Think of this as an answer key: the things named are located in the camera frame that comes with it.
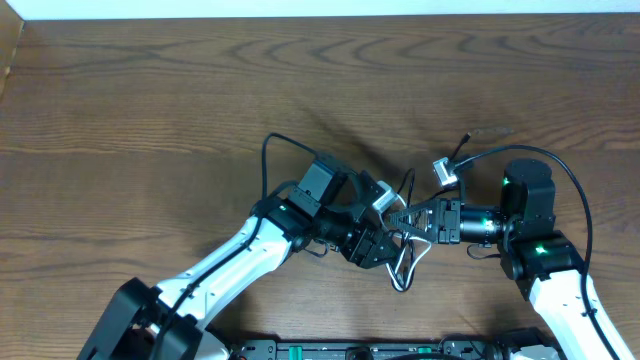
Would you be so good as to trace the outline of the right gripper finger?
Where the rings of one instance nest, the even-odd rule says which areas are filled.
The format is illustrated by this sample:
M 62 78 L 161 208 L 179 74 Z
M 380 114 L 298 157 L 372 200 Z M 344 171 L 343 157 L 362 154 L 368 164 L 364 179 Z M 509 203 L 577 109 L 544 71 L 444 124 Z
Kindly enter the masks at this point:
M 389 221 L 391 223 L 416 223 L 420 219 L 427 219 L 433 213 L 433 209 L 433 200 L 423 201 L 391 213 Z
M 434 241 L 433 225 L 427 217 L 402 217 L 391 219 L 390 223 L 393 227 L 408 233 L 410 237 Z

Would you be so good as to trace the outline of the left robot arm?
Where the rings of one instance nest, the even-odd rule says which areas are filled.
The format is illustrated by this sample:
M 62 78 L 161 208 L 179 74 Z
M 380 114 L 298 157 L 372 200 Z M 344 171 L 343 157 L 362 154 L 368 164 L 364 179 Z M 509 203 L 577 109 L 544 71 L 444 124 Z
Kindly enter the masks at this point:
M 300 181 L 279 185 L 253 207 L 220 248 L 153 287 L 133 278 L 113 295 L 79 353 L 82 359 L 227 359 L 206 328 L 241 292 L 311 241 L 364 269 L 390 264 L 400 249 L 369 219 L 398 199 L 383 181 L 327 155 Z

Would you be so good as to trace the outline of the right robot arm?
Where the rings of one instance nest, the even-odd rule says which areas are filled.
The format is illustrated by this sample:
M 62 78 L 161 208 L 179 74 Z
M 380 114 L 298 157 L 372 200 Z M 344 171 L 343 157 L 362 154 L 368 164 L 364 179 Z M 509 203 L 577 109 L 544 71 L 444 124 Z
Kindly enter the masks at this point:
M 494 245 L 514 281 L 568 359 L 630 359 L 633 354 L 597 295 L 587 258 L 555 227 L 552 170 L 516 159 L 504 170 L 497 207 L 434 198 L 390 216 L 391 224 L 431 244 Z

